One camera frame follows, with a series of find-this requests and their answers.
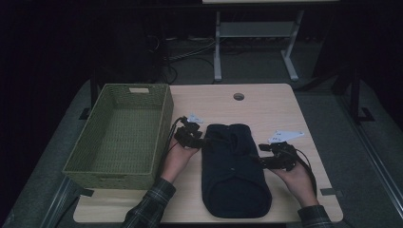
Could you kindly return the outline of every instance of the plaid shirt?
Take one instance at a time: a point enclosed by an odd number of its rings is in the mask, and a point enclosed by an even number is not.
[[[143,200],[127,212],[121,227],[155,228],[159,227],[163,211],[169,200],[175,194],[175,187],[164,179],[158,179]],[[304,228],[331,228],[330,222],[323,206],[310,206],[298,211]]]
[[[159,227],[163,211],[175,191],[170,182],[158,179],[139,205],[127,212],[121,227]]]

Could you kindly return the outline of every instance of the wooden table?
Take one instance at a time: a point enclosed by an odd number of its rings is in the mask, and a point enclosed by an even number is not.
[[[297,104],[291,87],[272,85],[173,85],[173,121],[195,113],[204,120],[201,131],[209,124],[247,124],[256,144],[267,143],[276,130],[302,131],[304,136],[289,141],[305,153],[317,178],[318,200],[332,221],[343,218],[336,196],[322,196],[319,189],[332,188],[317,149]],[[235,93],[244,100],[236,101]],[[261,157],[271,153],[259,152]],[[202,153],[196,154],[175,181],[177,192],[168,203],[162,222],[293,222],[299,221],[298,202],[284,182],[265,169],[266,182],[273,202],[263,218],[215,218],[202,202]],[[145,191],[94,189],[91,198],[81,197],[74,213],[77,222],[122,222],[125,213],[137,205]]]

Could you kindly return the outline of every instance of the basket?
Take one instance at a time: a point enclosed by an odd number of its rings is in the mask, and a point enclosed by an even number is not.
[[[149,189],[173,106],[169,85],[106,84],[63,173],[85,188]]]

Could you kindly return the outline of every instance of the dark blue fabric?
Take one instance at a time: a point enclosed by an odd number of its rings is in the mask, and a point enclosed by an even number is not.
[[[266,215],[272,195],[262,168],[250,155],[258,156],[251,131],[245,124],[210,124],[202,149],[201,190],[207,210],[216,217],[259,218]]]

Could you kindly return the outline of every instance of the person's right hand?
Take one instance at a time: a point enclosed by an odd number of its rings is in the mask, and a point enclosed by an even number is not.
[[[301,207],[319,205],[312,188],[311,179],[299,162],[290,171],[282,169],[271,169],[271,171],[285,182],[288,190],[296,197]]]

